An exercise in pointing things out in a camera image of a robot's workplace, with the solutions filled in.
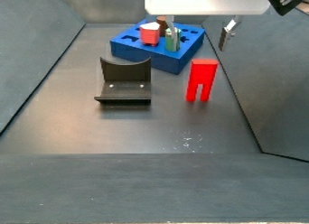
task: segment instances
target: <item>black bracket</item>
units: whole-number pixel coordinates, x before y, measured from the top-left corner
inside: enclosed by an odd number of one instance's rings
[[[150,104],[152,103],[152,58],[132,65],[116,64],[101,58],[105,85],[101,103]]]

